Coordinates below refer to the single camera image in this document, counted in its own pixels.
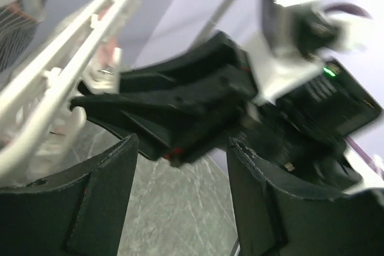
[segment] metal pole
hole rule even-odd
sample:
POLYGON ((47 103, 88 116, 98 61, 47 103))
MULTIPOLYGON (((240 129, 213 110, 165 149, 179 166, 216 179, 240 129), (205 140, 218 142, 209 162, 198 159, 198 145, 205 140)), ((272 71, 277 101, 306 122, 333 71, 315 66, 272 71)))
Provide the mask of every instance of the metal pole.
POLYGON ((205 41, 212 30, 216 27, 217 23, 221 20, 221 18, 225 15, 227 10, 231 7, 235 0, 223 0, 220 6, 216 9, 213 16, 208 20, 206 25, 203 27, 203 29, 200 31, 200 33, 197 35, 195 40, 192 42, 192 45, 190 46, 190 49, 195 48, 198 46, 201 42, 205 41))

